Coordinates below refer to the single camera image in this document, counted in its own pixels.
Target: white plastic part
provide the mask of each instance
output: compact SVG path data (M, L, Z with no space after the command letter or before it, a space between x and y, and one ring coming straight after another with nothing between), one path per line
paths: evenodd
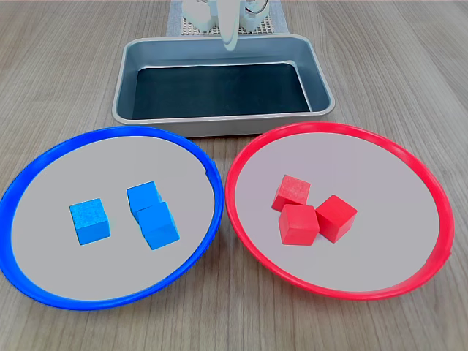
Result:
M209 31L215 26L216 18L211 16L210 6L197 0L184 0L182 15L199 31Z
M182 15L199 31L208 32L219 27L228 51L233 51L237 45L239 26L254 31L269 13L267 0L184 0L182 3Z
M246 3L246 6L252 12L257 12L260 11L265 5L265 1L266 0L248 1ZM265 8L259 13L253 14L248 11L245 11L245 14L241 16L241 19L239 20L239 24L246 31L254 31L269 14L270 2L267 1Z
M239 36L241 0L217 0L219 33L226 50L233 51Z

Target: cube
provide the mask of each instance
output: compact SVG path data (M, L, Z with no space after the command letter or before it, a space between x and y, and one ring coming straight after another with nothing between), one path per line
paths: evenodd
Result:
M180 239L167 203L162 202L138 212L141 233L151 250Z
M130 211L137 222L137 213L139 211L162 202L161 195L158 193L156 184L153 181L127 189L127 197Z
M77 203L69 208L80 245L110 236L109 221L100 199Z
M275 194L271 206L273 210L282 211L286 204L305 205L309 197L310 184L306 181L285 175Z
M351 229L358 210L336 195L331 195L317 210L320 234L336 243Z
M284 245L312 245L319 234L319 223L314 207L284 205L279 217L279 231Z

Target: plate rim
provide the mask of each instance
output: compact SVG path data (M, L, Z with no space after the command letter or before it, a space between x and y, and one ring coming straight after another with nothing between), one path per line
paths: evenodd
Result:
M213 189L214 212L210 226L200 245L179 268L144 290L120 298L100 301L81 301L52 294L31 282L16 262L12 250L12 223L15 218L16 208L29 184L52 162L83 146L115 137L155 137L175 143L193 154L205 168L206 176ZM216 164L199 146L185 137L166 130L141 126L108 127L85 132L59 143L39 155L35 160L24 167L8 186L0 200L0 269L5 275L5 278L20 292L48 306L78 311L91 311L123 306L146 298L164 289L183 276L205 254L205 251L211 245L221 224L223 210L224 190Z
M305 282L304 280L281 269L275 263L270 261L249 239L249 236L242 227L235 205L235 188L244 165L257 151L273 141L282 139L283 137L289 137L291 135L314 132L349 135L384 148L386 151L397 156L413 172L415 172L430 191L437 207L437 213L439 214L439 235L426 264L410 278L393 285L392 287L365 292L348 292L321 287L319 285ZM398 144L394 143L392 140L359 127L334 122L301 122L278 127L256 137L246 147L244 147L244 149L234 159L233 164L227 173L224 198L226 202L227 215L234 231L244 246L260 263L287 282L312 293L324 295L329 298L351 301L375 301L394 298L409 293L432 279L451 255L454 240L453 212L449 199L436 177L419 159Z

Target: table surface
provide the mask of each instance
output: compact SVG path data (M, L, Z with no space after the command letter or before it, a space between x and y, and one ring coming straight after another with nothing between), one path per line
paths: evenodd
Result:
M118 125L122 49L165 35L169 2L0 2L0 192L42 152ZM226 215L203 258L145 300L99 312L44 306L0 276L0 350L468 350L468 2L286 1L336 98L325 120L396 141L450 198L453 255L389 301L313 295L274 276ZM251 137L197 139L223 180Z

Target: red rim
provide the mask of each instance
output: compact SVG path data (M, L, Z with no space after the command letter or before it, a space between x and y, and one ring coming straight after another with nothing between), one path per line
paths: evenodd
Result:
M250 157L252 157L263 146L266 146L275 140L291 135L313 132L349 135L378 145L381 148L391 152L406 165L408 165L408 167L410 167L427 186L432 197L434 198L437 212L439 213L439 237L431 255L427 259L426 264L415 275L411 276L404 282L382 290L354 293L332 290L310 284L282 270L280 267L271 262L264 254L262 254L262 252L260 252L260 250L250 241L249 236L242 227L241 221L238 217L237 208L235 207L235 187L244 165L247 163ZM419 288L437 274L437 272L448 260L451 253L450 250L453 245L454 223L452 208L450 207L450 202L448 201L447 195L431 171L410 152L404 150L401 146L395 144L393 141L367 130L345 124L330 122L291 124L289 126L273 129L259 137L256 137L240 152L240 154L235 158L233 165L229 169L226 180L225 198L227 215L229 216L234 230L237 232L238 237L241 239L242 243L254 255L254 257L257 258L257 260L259 260L270 271L282 277L286 281L293 283L294 285L305 290L309 290L313 293L331 298L340 298L354 301L370 301L384 298L393 298L408 293L414 289Z

